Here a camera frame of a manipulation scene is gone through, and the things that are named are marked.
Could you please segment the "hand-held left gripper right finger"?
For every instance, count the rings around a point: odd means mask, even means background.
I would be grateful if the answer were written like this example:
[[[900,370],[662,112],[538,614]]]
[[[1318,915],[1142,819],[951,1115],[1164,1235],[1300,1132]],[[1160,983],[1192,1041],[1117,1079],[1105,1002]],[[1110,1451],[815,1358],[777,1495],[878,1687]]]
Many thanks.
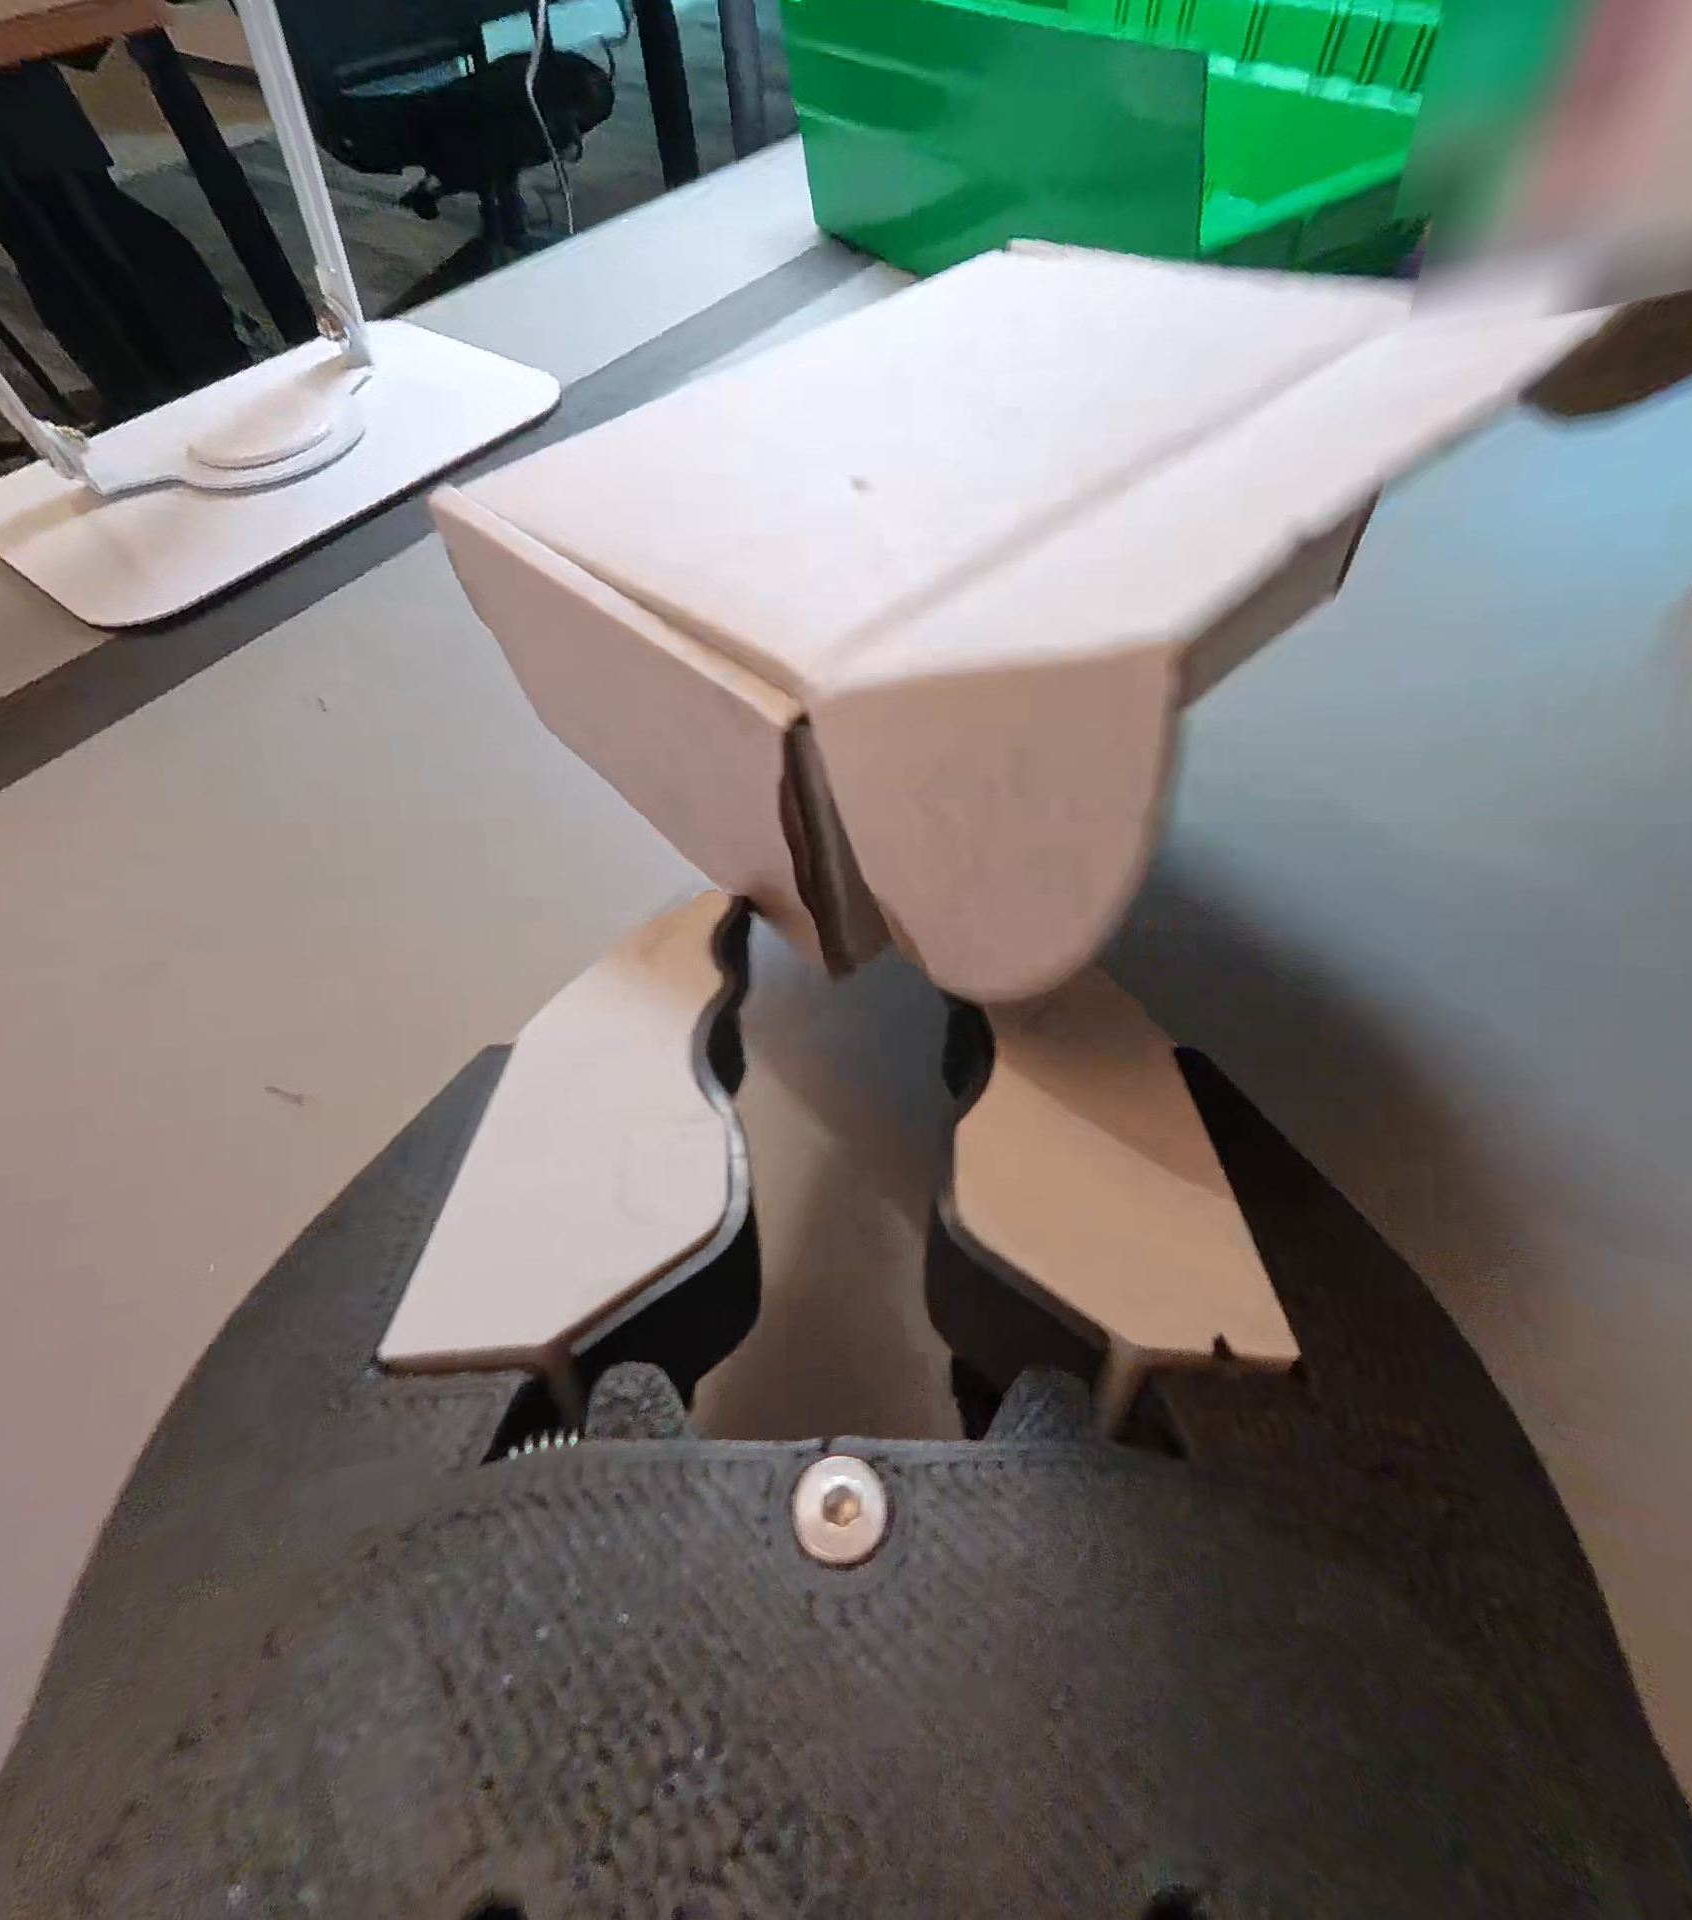
[[[1056,1371],[1120,1441],[1160,1373],[1283,1379],[1300,1342],[1178,1047],[1104,973],[948,1002],[937,1332],[1005,1395]]]

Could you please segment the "white desk lamp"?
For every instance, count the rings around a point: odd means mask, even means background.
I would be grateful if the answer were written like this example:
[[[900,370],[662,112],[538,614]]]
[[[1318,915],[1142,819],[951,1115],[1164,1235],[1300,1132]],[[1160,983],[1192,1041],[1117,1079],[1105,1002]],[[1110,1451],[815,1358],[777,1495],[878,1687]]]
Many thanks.
[[[562,388],[405,320],[368,320],[275,5],[235,7],[321,291],[315,344],[95,434],[0,416],[0,562],[100,633],[168,621],[552,416]]]

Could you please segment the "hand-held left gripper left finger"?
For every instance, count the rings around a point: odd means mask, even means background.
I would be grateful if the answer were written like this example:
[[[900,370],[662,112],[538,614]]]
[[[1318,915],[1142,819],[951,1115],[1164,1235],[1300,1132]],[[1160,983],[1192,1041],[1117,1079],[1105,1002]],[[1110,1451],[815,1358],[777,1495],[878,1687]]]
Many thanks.
[[[378,1345],[397,1379],[588,1383],[688,1323],[678,1395],[758,1312],[738,1085],[753,914],[703,889],[640,923],[514,1036]]]

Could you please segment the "large green plastic bin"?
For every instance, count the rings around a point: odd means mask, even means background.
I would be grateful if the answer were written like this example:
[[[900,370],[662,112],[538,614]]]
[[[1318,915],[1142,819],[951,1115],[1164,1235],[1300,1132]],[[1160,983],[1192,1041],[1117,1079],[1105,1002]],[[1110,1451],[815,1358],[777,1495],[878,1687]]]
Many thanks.
[[[815,222],[934,274],[1016,239],[1398,274],[1439,5],[781,5]]]

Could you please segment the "wooden desk with black legs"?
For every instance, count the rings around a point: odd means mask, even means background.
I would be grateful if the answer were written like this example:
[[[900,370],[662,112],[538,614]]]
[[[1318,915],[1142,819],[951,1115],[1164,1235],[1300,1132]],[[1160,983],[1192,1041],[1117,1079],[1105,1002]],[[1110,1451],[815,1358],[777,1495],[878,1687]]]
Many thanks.
[[[191,239],[114,181],[114,158],[69,70],[123,50],[177,141],[235,265],[286,348],[315,341],[315,306],[211,100],[171,35],[168,5],[0,5],[0,253],[43,335],[114,422],[171,402],[251,354]],[[0,320],[0,348],[63,418],[73,407]]]

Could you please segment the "plain cardboard box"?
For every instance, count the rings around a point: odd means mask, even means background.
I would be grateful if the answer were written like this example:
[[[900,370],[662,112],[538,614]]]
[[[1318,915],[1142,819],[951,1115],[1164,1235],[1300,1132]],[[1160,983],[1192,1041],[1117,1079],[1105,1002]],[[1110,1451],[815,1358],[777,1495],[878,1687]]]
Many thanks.
[[[1614,319],[1007,245],[431,522],[540,722],[834,973],[1005,1005],[1123,923],[1187,705]]]

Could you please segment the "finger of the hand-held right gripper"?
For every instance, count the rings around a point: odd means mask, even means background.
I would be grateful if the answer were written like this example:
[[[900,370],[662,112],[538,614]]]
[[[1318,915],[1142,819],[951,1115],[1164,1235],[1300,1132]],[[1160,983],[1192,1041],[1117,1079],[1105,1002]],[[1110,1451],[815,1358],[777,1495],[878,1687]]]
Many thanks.
[[[1618,310],[1586,344],[1523,392],[1545,418],[1603,418],[1692,379],[1692,291]]]

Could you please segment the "black office chair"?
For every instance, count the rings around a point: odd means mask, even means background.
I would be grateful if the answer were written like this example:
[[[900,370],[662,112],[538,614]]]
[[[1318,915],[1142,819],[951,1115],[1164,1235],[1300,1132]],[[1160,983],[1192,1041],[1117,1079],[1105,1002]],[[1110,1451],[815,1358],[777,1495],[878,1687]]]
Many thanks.
[[[525,175],[571,160],[615,112],[604,66],[551,46],[489,53],[484,31],[528,5],[278,5],[312,135],[368,177],[419,183],[403,204],[434,217],[471,196],[482,236],[525,241]]]

